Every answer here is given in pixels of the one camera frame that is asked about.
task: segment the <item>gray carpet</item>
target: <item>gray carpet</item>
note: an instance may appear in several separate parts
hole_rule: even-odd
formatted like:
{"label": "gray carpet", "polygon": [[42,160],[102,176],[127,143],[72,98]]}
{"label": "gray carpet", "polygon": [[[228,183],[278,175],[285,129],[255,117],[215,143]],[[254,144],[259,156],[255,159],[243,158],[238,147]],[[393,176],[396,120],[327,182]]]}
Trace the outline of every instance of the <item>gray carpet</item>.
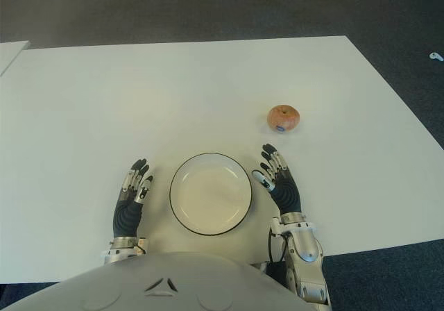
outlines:
{"label": "gray carpet", "polygon": [[[444,0],[0,0],[0,11],[0,40],[31,48],[347,35],[444,146],[444,62],[428,58],[444,55]],[[326,258],[334,309],[444,310],[443,244]]]}

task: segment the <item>silver metal joint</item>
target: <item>silver metal joint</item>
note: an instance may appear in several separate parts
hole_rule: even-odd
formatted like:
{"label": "silver metal joint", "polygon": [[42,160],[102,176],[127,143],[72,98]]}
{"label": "silver metal joint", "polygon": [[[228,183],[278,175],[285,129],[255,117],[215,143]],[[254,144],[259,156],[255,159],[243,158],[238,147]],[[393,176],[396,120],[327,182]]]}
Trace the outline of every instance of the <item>silver metal joint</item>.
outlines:
{"label": "silver metal joint", "polygon": [[301,212],[286,212],[280,215],[283,224],[305,222],[305,216]]}
{"label": "silver metal joint", "polygon": [[111,242],[110,249],[129,249],[137,245],[136,237],[116,237]]}

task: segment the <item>cable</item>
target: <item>cable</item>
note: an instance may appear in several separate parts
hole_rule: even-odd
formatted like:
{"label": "cable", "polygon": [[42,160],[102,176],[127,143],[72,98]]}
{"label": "cable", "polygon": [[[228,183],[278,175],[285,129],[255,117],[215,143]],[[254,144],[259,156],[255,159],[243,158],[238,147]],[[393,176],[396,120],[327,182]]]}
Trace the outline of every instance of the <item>cable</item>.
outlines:
{"label": "cable", "polygon": [[146,251],[145,251],[142,247],[140,247],[139,245],[136,245],[136,247],[139,248],[139,249],[141,249],[142,252],[143,252],[143,254],[146,254]]}
{"label": "cable", "polygon": [[268,258],[270,260],[270,263],[273,264],[273,255],[271,254],[271,235],[272,232],[270,228],[270,230],[268,231]]}
{"label": "cable", "polygon": [[285,239],[285,245],[284,245],[284,250],[282,251],[282,256],[279,259],[279,262],[283,261],[284,256],[285,256],[285,251],[287,250],[287,247],[289,246],[289,238],[284,235],[282,235],[282,237]]}

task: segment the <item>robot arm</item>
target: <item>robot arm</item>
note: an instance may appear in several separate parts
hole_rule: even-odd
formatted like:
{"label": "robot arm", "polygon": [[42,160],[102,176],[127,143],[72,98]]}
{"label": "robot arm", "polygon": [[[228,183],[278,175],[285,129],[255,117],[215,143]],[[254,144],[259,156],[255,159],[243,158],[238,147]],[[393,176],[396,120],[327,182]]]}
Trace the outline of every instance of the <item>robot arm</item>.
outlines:
{"label": "robot arm", "polygon": [[153,176],[145,178],[148,169],[145,159],[138,160],[123,180],[112,220],[114,240],[105,253],[105,264],[146,253],[146,239],[137,240],[137,227],[153,181]]}
{"label": "robot arm", "polygon": [[322,273],[323,250],[314,237],[314,225],[306,222],[302,214],[298,187],[276,148],[270,144],[262,148],[262,157],[269,166],[261,163],[266,174],[254,170],[253,177],[267,189],[280,210],[280,219],[275,217],[271,222],[271,232],[283,236],[288,243],[284,247],[287,287],[316,310],[331,310]]}

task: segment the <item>robot finger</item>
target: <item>robot finger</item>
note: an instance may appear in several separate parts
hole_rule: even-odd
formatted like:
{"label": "robot finger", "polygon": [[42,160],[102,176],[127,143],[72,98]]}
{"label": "robot finger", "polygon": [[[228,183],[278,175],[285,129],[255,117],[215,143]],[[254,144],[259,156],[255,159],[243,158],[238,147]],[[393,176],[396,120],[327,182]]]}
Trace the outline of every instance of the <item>robot finger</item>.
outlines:
{"label": "robot finger", "polygon": [[133,183],[133,180],[137,177],[138,173],[136,171],[140,170],[146,164],[146,160],[138,160],[134,163],[130,169],[130,171],[126,174],[125,179],[122,184],[122,191],[127,192],[130,186]]}
{"label": "robot finger", "polygon": [[262,146],[263,150],[266,151],[269,155],[271,155],[272,153],[275,153],[276,151],[278,151],[274,146],[272,146],[271,144],[267,143],[264,144]]}
{"label": "robot finger", "polygon": [[279,161],[279,165],[281,166],[281,168],[282,168],[283,170],[287,170],[287,169],[288,169],[287,162],[285,162],[284,157],[282,157],[282,155],[279,153],[279,151],[276,151],[276,152],[274,153],[274,156],[275,156],[276,160]]}
{"label": "robot finger", "polygon": [[271,158],[271,156],[265,152],[262,151],[262,157],[267,160],[267,162],[270,164],[271,171],[276,174],[278,172],[278,166],[275,164],[274,160]]}
{"label": "robot finger", "polygon": [[280,164],[280,161],[278,160],[278,157],[276,157],[276,153],[277,153],[277,151],[275,153],[272,153],[270,155],[270,157],[273,160],[273,163],[275,164],[275,166],[277,167],[277,170],[281,170],[282,166]]}
{"label": "robot finger", "polygon": [[274,182],[275,181],[275,175],[274,175],[273,171],[271,171],[271,168],[267,164],[265,164],[265,163],[261,163],[261,168],[266,171],[266,173],[270,177],[271,181]]}
{"label": "robot finger", "polygon": [[251,174],[253,175],[254,179],[259,181],[262,184],[262,186],[264,186],[267,189],[267,191],[271,192],[275,189],[275,183],[270,179],[268,179],[267,177],[265,177],[261,171],[253,170]]}
{"label": "robot finger", "polygon": [[135,172],[134,178],[131,181],[130,188],[137,190],[139,188],[140,181],[142,180],[142,177],[144,174],[148,171],[150,166],[147,164],[144,167],[142,167],[140,170],[137,170]]}
{"label": "robot finger", "polygon": [[153,176],[149,176],[148,178],[144,179],[144,181],[142,181],[139,187],[139,191],[137,192],[137,197],[135,198],[136,202],[141,203],[142,205],[144,204],[146,195],[150,190],[152,181],[153,181]]}

